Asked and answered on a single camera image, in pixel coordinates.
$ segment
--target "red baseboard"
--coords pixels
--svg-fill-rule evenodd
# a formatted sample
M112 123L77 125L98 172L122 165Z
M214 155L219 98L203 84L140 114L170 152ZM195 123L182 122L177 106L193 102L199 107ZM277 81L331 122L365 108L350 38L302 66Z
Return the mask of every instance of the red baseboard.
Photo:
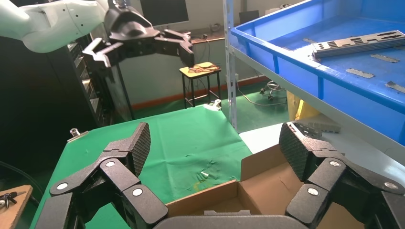
M262 81L268 81L269 79L265 76L259 76L257 78L253 78L253 79L248 79L248 80L244 80L244 81L240 81L238 83L239 86L244 86L244 85L248 85L248 84L253 84L253 83L258 83L258 82L262 82ZM227 89L227 85L226 84L222 84L221 85L221 90L226 90ZM217 92L218 91L218 87L211 87L211 91L213 92ZM195 97L207 94L207 91L205 89L200 89L197 91L194 91ZM191 92L186 94L187 97L191 97ZM146 101L146 102L142 102L139 104L132 104L132 108L133 109L141 109L141 108L146 108L146 107L151 107L151 106L157 106L160 104L165 104L165 103L170 103L176 100L181 100L183 99L183 93L181 94L175 94L172 96L168 96L168 97L164 97L161 99L155 99L155 100L150 100L150 101Z

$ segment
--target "floor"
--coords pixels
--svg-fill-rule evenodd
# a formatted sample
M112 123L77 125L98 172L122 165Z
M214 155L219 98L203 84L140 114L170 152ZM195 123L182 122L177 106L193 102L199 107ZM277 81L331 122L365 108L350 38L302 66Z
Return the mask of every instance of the floor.
M245 132L253 129L258 129L261 127L274 125L282 122L288 121L288 107L286 102L286 93L281 92L276 94L277 98L274 101L269 101L267 98L267 93L265 95L260 94L260 89L265 87L267 82L259 82L255 84L241 86L240 90L253 102L257 104L265 104L268 106L260 106L250 103L242 96L240 92L236 92L236 104L237 104L237 131ZM227 91L222 91L222 95L227 97ZM202 105L207 101L200 100L196 105ZM222 112L225 116L229 117L229 107L227 99L222 100ZM137 119L148 117L152 115L159 115L162 113L172 112L176 110L184 109L184 103L182 100L174 101L167 104L158 105L155 107L148 107L143 109L138 109L135 111L135 116ZM41 174L32 174L33 178L36 179L40 185L45 188L47 186L48 180L51 177L52 172L44 172ZM15 179L13 182L2 183L0 181L0 189L8 189L11 187L16 187L19 185L26 184L26 180ZM36 207L28 203L25 208L21 219L17 225L17 229L28 229L31 220L35 214Z
M274 101L269 101L268 92L265 95L260 94L260 89L264 88L267 81L241 86L240 90L252 102L257 104L264 104L260 106L252 104L242 96L239 91L236 91L236 107L237 107L237 131L245 132L249 130L258 129L261 127L278 124L288 121L288 106L287 103L280 105L272 105L286 102L286 93L277 92ZM227 91L221 92L223 96L227 97ZM202 99L196 101L196 105L202 105L207 101ZM229 103L227 99L222 100L222 112L229 118ZM174 101L167 104L162 104L154 107L138 109L135 111L135 117L143 118L152 115L159 115L162 113L177 111L184 109L182 100Z

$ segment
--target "wooden desk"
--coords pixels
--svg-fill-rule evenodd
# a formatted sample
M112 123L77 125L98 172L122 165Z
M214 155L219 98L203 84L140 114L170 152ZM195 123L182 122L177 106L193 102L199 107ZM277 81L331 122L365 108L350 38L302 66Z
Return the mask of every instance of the wooden desk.
M0 208L0 228L1 229L13 229L17 225L18 220L20 219L20 216L22 214L22 211L25 208L25 205L28 202L28 199L31 196L32 193L32 187L31 185L23 185L20 187L15 187L9 190L4 190L0 191L0 195L3 195L5 193L10 193L10 192L23 192L25 191L24 194L21 194L14 198L14 200L17 201L17 204L10 203L9 208L6 208L5 206L3 208Z

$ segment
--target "metal plate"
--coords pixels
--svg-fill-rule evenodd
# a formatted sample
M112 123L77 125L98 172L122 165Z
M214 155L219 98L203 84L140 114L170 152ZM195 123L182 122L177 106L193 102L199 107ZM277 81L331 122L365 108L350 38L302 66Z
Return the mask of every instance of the metal plate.
M312 44L312 47L314 50L314 56L316 58L321 58L353 52L390 48L404 44L405 34L395 30L335 41L319 42Z

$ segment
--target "computer monitor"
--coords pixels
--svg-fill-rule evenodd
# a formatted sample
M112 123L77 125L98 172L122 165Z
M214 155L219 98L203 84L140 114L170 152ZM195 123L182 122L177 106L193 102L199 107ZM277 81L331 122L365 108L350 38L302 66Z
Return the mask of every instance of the computer monitor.
M246 12L240 12L239 13L239 20L240 23L246 23L248 21L254 20L256 18L259 18L259 11L258 10L253 10L253 11L246 11Z
M140 0L143 16L153 26L189 20L185 0Z

